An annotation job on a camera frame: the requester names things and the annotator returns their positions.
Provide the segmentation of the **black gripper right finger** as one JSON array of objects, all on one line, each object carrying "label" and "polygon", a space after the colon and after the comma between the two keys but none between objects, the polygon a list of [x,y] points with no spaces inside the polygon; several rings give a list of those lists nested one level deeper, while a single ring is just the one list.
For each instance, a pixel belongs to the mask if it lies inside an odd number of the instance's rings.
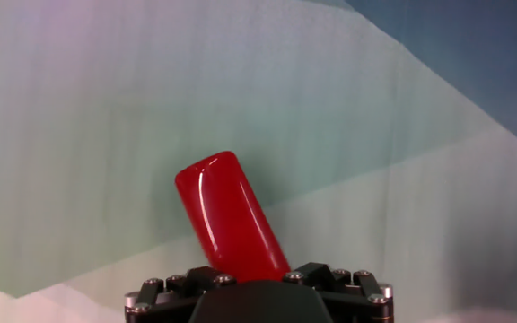
[{"label": "black gripper right finger", "polygon": [[392,286],[379,283],[368,270],[350,272],[310,262],[286,273],[283,281],[316,292],[334,322],[394,322]]}]

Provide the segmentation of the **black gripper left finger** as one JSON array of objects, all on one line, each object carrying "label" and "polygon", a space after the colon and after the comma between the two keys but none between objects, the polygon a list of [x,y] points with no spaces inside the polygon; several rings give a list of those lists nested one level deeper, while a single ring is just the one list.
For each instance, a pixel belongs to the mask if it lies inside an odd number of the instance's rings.
[{"label": "black gripper left finger", "polygon": [[236,278],[210,266],[166,279],[150,278],[125,297],[126,323],[189,322],[205,293],[236,284]]}]

